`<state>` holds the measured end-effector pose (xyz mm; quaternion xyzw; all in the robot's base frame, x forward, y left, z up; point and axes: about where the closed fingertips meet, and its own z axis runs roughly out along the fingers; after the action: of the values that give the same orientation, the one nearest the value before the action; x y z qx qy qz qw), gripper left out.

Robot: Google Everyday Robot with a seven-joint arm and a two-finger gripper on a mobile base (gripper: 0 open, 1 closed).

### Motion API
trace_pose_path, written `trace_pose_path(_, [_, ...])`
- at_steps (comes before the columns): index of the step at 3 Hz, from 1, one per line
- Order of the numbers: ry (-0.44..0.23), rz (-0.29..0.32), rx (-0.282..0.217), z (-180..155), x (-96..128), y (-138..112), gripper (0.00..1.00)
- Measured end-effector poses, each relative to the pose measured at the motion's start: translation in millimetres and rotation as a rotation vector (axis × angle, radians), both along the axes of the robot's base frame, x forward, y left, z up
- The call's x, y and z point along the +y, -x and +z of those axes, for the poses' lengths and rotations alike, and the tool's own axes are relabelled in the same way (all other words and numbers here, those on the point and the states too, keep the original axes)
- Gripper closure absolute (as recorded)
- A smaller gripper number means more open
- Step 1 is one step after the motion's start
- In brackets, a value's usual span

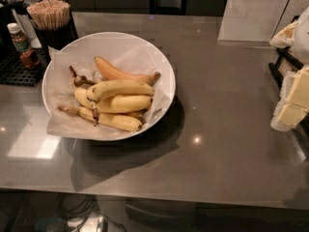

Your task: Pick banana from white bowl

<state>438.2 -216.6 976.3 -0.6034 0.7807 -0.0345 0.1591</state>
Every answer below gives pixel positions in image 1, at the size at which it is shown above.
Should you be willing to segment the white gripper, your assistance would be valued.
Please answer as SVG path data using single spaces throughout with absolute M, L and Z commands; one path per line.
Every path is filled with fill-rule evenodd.
M 296 59 L 309 63 L 309 7 L 294 21 L 271 38 L 269 44 L 291 46 Z M 280 101 L 276 105 L 270 126 L 277 131 L 289 131 L 309 114 L 309 68 L 288 71 L 283 78 Z

